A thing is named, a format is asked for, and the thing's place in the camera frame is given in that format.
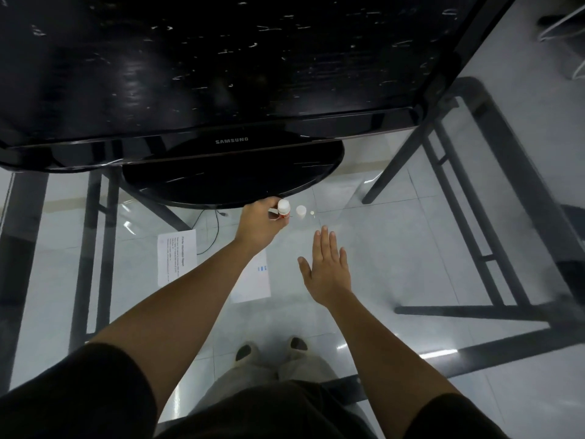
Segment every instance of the pants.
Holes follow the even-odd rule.
[[[253,386],[283,380],[304,380],[305,382],[321,384],[338,378],[329,364],[322,358],[296,352],[293,352],[293,354],[294,356],[291,360],[283,363],[277,370],[255,363],[247,363],[230,369],[215,381],[190,414],[198,413]],[[366,414],[357,404],[351,404],[345,408],[347,411],[359,416],[373,431]]]

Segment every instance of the black t-shirt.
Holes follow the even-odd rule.
[[[146,378],[121,350],[89,344],[0,398],[0,435],[12,438],[151,438],[156,405]],[[405,439],[503,438],[468,399],[445,394],[417,415]],[[253,387],[186,417],[161,439],[369,438],[365,423],[320,385]]]

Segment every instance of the samsung logo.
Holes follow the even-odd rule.
[[[237,141],[248,141],[248,137],[240,137],[239,139],[225,139],[225,140],[216,140],[216,145],[221,145],[222,143],[236,143]]]

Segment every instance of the foot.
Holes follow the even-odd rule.
[[[290,359],[300,359],[309,354],[307,343],[298,336],[292,336],[287,345]]]
[[[243,344],[238,352],[236,353],[236,359],[233,362],[233,366],[242,366],[249,363],[259,363],[260,361],[260,350],[254,342],[246,342]]]

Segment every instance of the white paper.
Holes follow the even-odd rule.
[[[171,283],[197,266],[195,231],[191,229],[158,236],[158,286]]]
[[[230,296],[233,303],[270,297],[270,281],[268,279],[265,249],[254,256],[250,263],[246,265]]]

